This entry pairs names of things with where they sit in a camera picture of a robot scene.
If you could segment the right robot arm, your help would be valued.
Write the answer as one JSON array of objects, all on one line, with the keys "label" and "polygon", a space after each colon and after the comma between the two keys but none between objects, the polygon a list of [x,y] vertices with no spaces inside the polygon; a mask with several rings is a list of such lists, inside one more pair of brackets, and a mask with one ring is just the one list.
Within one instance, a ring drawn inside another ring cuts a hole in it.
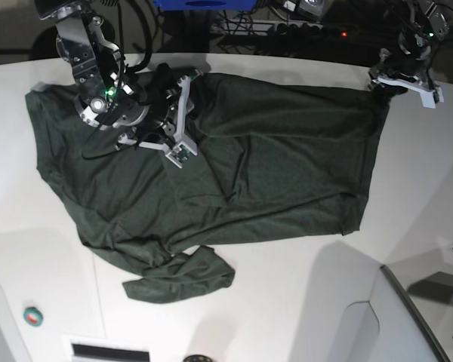
[{"label": "right robot arm", "polygon": [[35,9],[40,19],[56,22],[57,52],[71,66],[78,87],[76,108],[86,125],[118,131],[116,151],[154,149],[179,162],[196,155],[186,117],[195,108],[190,90],[201,71],[180,73],[162,63],[141,84],[140,71],[150,54],[127,66],[122,47],[103,34],[103,18],[90,1],[37,1]]}]

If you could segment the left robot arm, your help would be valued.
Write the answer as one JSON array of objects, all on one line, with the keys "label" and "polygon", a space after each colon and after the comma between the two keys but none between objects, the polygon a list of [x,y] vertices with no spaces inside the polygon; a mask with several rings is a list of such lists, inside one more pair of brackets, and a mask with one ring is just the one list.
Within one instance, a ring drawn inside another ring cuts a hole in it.
[{"label": "left robot arm", "polygon": [[369,69],[369,88],[395,94],[414,91],[423,107],[434,109],[444,101],[442,89],[430,70],[435,53],[449,31],[448,21],[435,1],[386,1],[400,22],[396,48],[381,48],[379,61]]}]

